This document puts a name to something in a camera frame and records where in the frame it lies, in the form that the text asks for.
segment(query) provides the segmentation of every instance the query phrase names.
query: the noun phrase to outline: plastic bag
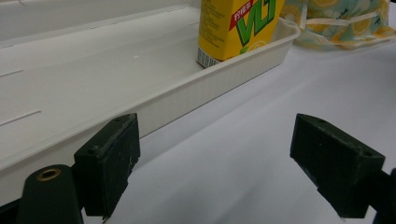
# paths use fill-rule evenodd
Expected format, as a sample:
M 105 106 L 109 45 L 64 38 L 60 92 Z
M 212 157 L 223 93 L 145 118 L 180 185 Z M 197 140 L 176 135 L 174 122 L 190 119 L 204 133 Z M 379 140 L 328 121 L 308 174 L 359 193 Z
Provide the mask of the plastic bag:
M 303 45 L 356 48 L 396 38 L 389 0 L 286 0 L 280 16 L 300 26 Z

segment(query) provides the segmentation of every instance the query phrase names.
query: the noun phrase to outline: white plastic tray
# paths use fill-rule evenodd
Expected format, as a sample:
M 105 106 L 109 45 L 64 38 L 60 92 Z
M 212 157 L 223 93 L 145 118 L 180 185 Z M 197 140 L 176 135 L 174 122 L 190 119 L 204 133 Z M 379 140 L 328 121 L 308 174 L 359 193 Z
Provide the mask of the white plastic tray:
M 0 204 L 33 170 L 72 164 L 108 120 L 136 112 L 141 136 L 153 132 L 277 66 L 300 34 L 279 20 L 272 43 L 203 69 L 198 8 L 131 18 L 0 49 L 0 191 L 15 190 Z

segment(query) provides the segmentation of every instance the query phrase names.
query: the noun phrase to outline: black bracket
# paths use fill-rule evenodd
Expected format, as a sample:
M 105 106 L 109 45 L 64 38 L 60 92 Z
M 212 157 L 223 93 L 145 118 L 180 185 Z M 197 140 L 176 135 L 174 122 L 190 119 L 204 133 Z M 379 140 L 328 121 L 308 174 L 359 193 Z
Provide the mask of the black bracket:
M 79 224 L 111 217 L 140 157 L 136 114 L 111 120 L 74 155 L 75 164 L 51 165 L 27 177 L 20 199 L 0 207 L 2 224 Z
M 340 217 L 364 218 L 371 205 L 374 224 L 396 223 L 396 169 L 382 171 L 382 154 L 323 119 L 298 114 L 290 156 Z

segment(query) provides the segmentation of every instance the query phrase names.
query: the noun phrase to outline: carton label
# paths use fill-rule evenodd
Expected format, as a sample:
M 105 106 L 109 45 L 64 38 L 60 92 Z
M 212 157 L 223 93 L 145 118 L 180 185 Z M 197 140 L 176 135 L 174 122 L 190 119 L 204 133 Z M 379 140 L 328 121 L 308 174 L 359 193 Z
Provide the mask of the carton label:
M 198 62 L 222 62 L 271 40 L 284 0 L 202 0 Z

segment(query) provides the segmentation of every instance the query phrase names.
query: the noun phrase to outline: green lettering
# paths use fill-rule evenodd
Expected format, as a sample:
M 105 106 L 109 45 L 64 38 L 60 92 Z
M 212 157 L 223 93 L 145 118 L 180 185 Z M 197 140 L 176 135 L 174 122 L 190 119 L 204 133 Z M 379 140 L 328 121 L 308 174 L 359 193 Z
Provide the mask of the green lettering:
M 268 5 L 267 16 L 262 19 L 262 8 Z M 250 9 L 250 13 L 247 18 L 247 24 L 245 19 L 241 18 L 236 23 L 236 30 L 241 40 L 242 46 L 245 46 L 251 37 L 251 31 L 254 26 L 254 35 L 258 34 L 268 23 L 270 23 L 275 17 L 276 0 L 259 0 Z

